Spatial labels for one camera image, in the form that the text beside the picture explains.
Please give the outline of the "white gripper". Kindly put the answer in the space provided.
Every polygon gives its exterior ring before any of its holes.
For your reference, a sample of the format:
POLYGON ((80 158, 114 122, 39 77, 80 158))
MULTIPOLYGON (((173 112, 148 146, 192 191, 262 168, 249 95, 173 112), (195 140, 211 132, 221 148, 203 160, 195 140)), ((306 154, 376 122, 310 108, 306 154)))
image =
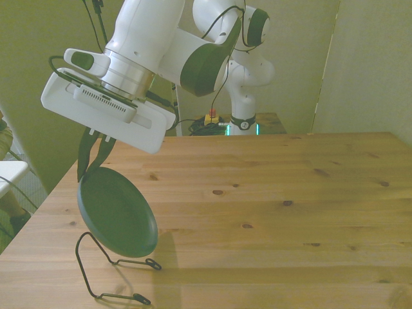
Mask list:
POLYGON ((88 127, 79 144, 78 182, 87 168, 91 174, 104 163, 114 148, 115 139, 147 153, 159 151, 166 131, 176 119, 173 113, 148 101, 110 97, 102 90, 94 89, 90 79, 75 80, 77 77, 83 78, 83 75, 75 72, 52 73, 41 95, 41 102, 46 109, 88 127), (97 156, 89 165, 97 131, 107 137, 101 140, 97 156))

